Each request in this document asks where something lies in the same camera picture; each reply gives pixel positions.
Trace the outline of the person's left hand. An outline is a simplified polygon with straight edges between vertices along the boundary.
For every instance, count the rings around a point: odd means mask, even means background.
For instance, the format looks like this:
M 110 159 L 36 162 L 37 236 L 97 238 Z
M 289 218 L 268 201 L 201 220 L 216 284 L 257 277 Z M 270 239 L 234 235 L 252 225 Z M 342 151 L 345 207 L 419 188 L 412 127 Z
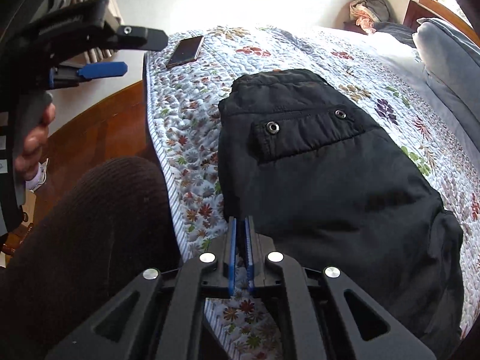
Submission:
M 38 173 L 39 161 L 44 146 L 49 136 L 49 126 L 55 120 L 56 108 L 51 103 L 41 116 L 39 124 L 30 131 L 24 139 L 21 154 L 14 162 L 15 170 L 24 181 L 32 180 Z

